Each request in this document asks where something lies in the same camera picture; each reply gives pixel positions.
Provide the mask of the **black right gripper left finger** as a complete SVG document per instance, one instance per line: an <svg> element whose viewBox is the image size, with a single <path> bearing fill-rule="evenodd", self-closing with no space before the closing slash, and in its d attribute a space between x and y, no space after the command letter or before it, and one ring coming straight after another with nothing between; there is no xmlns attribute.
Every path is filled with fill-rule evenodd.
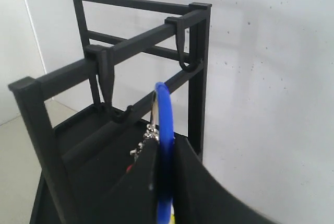
<svg viewBox="0 0 334 224"><path fill-rule="evenodd" d="M158 141L145 140L132 168L83 217L71 187L63 181L62 222L157 223L159 166Z"/></svg>

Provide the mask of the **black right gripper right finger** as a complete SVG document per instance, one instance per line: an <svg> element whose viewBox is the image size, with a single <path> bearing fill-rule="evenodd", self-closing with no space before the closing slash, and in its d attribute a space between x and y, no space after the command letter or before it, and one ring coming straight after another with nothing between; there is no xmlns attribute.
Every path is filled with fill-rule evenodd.
<svg viewBox="0 0 334 224"><path fill-rule="evenodd" d="M276 223L222 187L179 134L173 151L173 207L176 223Z"/></svg>

